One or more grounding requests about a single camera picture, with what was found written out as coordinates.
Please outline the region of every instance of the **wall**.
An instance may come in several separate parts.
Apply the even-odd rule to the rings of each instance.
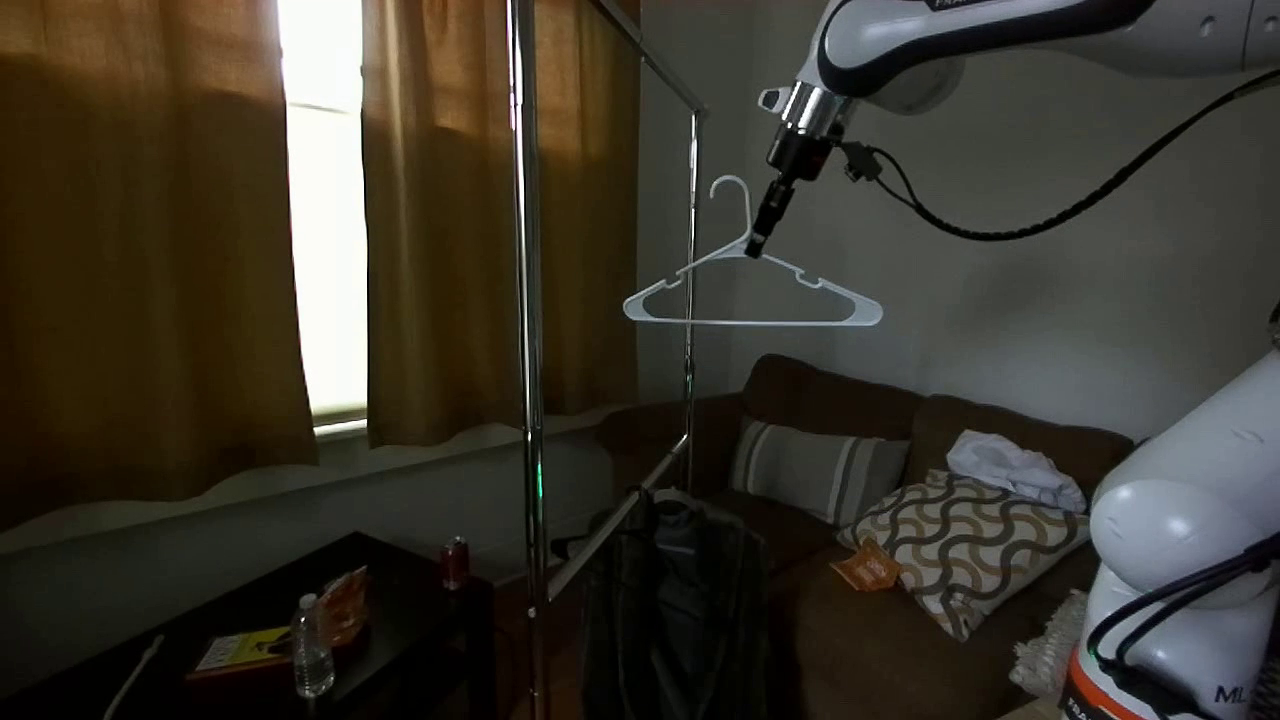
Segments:
[[[365,471],[348,460],[274,468],[236,475],[193,505],[72,509],[7,533],[0,697],[344,533],[429,557],[461,533],[480,575],[511,581],[523,573],[520,457],[523,444],[450,457],[391,449],[365,457],[362,462],[377,462]],[[547,526],[577,534],[611,505],[607,460],[585,433],[554,437],[546,460]]]
[[[793,82],[817,0],[643,4],[643,26],[710,94],[706,176],[770,184],[772,116],[754,101]],[[880,143],[950,220],[1018,227],[1093,190],[1164,128],[1245,76],[1153,78],[1060,52],[996,52],[963,66],[957,94],[922,116],[861,106],[857,141]],[[647,82],[641,283],[683,265],[683,204],[670,166],[683,164],[681,106]],[[759,350],[824,368],[959,392],[1053,420],[1147,437],[1254,362],[1280,298],[1280,88],[1247,94],[1162,153],[1090,217],[1018,249],[934,230],[840,158],[796,204],[772,250],[870,292],[888,321],[873,332],[698,332],[702,392],[746,379]],[[741,230],[731,204],[710,199],[706,249]],[[780,289],[710,274],[706,313],[799,308]],[[681,395],[683,332],[643,329],[647,395]]]

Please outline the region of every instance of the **patterned pillow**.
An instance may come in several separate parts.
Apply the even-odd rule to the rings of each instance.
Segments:
[[[857,522],[899,481],[909,441],[817,437],[789,424],[748,420],[731,488],[793,505],[824,522]]]
[[[906,482],[870,509],[857,539],[877,539],[899,562],[915,602],[967,641],[1007,595],[1086,545],[1090,522],[934,468],[923,482]]]

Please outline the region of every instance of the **plastic hanger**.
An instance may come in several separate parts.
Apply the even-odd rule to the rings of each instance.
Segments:
[[[799,265],[780,259],[780,256],[772,256],[772,250],[759,250],[759,256],[754,259],[754,256],[748,256],[754,189],[748,189],[748,180],[741,180],[741,176],[717,176],[710,194],[717,194],[719,184],[736,184],[736,189],[746,190],[746,230],[741,230],[736,240],[711,249],[710,256],[675,266],[674,279],[658,279],[658,283],[631,292],[631,295],[623,298],[623,314],[628,314],[628,321],[635,321],[635,322],[717,322],[717,329],[877,329],[877,322],[883,321],[883,308],[880,308],[873,295],[861,295],[861,292],[853,292],[853,289],[843,289],[843,283],[832,283],[832,279],[824,279],[824,274],[814,274],[814,272],[803,272]],[[748,314],[658,314],[658,313],[643,308],[658,292],[681,289],[690,272],[698,272],[698,266],[706,266],[706,265],[728,265],[728,259],[776,265],[776,266],[793,272],[793,279],[796,279],[803,292],[838,295],[850,313],[843,313],[843,314],[828,314],[828,321],[817,321],[817,314],[796,314],[796,321],[758,314],[758,321],[748,321]]]

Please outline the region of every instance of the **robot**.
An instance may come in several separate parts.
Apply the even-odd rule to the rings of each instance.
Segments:
[[[764,90],[780,172],[759,256],[796,180],[817,180],[857,105],[928,106],[957,60],[1049,43],[1122,72],[1280,64],[1278,0],[828,0],[793,88]],[[1108,471],[1093,497],[1101,573],[1060,712],[1245,720],[1278,617],[1280,321],[1274,350]]]

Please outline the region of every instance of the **curtain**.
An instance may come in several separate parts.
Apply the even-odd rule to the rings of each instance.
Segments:
[[[312,457],[274,7],[0,4],[0,526]]]
[[[503,4],[369,0],[371,444],[520,420]],[[635,57],[587,0],[536,4],[546,406],[631,395]]]

